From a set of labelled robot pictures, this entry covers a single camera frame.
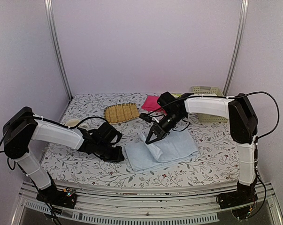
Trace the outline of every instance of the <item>floral tablecloth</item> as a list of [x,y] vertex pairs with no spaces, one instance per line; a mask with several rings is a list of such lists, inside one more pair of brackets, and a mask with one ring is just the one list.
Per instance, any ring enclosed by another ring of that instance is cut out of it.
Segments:
[[[103,116],[105,107],[122,103],[136,103],[139,112],[148,95],[145,93],[76,95],[71,101],[62,123],[69,119]],[[198,145],[200,155],[196,160],[135,174],[127,160],[120,163],[104,162],[94,155],[78,152],[65,146],[50,144],[42,166],[56,180],[90,185],[115,187],[179,187],[206,185],[237,180],[239,175],[238,151],[231,139],[228,123],[200,123],[197,115],[190,114],[188,131]],[[89,120],[97,128],[102,120]],[[122,132],[119,145],[137,142],[138,130],[150,124],[141,119],[131,120],[114,127]]]

